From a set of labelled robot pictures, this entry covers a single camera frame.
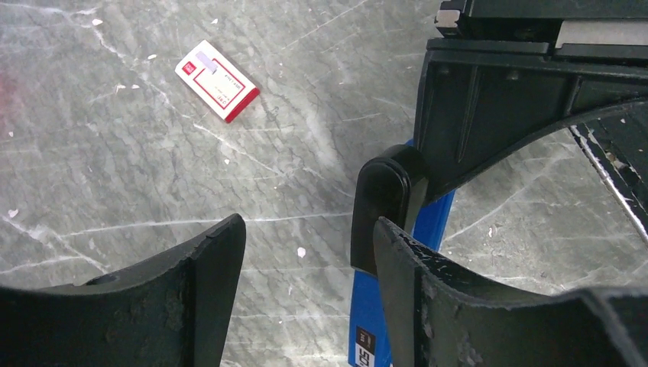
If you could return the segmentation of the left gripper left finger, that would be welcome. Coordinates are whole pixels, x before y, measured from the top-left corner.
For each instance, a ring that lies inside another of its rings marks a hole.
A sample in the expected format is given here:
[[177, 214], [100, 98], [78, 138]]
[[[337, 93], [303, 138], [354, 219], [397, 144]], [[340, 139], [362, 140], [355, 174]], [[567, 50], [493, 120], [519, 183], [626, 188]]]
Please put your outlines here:
[[245, 253], [233, 214], [81, 285], [1, 289], [3, 366], [217, 366]]

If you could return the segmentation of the blue stapler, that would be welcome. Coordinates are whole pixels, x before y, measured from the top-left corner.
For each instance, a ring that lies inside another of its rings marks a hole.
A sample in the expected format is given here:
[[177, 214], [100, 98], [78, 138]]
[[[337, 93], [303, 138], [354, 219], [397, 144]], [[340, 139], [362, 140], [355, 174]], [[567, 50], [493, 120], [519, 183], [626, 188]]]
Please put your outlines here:
[[413, 143], [394, 145], [360, 170], [352, 211], [350, 265], [355, 270], [348, 364], [416, 361], [414, 317], [420, 280], [407, 260], [412, 242], [438, 251], [454, 194], [427, 200], [431, 170]]

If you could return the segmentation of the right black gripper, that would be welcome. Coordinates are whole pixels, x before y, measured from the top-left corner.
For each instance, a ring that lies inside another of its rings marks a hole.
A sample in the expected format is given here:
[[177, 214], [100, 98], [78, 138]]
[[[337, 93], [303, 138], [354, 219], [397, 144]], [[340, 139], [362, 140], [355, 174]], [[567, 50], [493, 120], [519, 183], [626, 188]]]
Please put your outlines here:
[[472, 40], [426, 45], [414, 143], [429, 202], [539, 138], [647, 104], [645, 60], [568, 57], [645, 56], [645, 1], [443, 1], [435, 26]]

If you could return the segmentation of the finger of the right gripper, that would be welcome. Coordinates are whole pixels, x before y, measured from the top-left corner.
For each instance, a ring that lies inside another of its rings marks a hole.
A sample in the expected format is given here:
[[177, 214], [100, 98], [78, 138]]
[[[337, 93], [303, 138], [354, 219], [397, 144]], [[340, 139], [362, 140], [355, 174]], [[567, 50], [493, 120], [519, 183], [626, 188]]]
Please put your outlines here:
[[647, 111], [600, 117], [569, 130], [647, 240]]

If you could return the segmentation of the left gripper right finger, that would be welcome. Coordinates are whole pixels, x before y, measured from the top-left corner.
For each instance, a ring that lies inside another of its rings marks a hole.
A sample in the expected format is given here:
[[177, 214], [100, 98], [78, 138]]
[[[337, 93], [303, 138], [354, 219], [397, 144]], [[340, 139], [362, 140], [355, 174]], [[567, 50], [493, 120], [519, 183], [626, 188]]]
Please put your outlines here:
[[511, 287], [410, 242], [416, 361], [395, 366], [645, 366], [647, 289]]

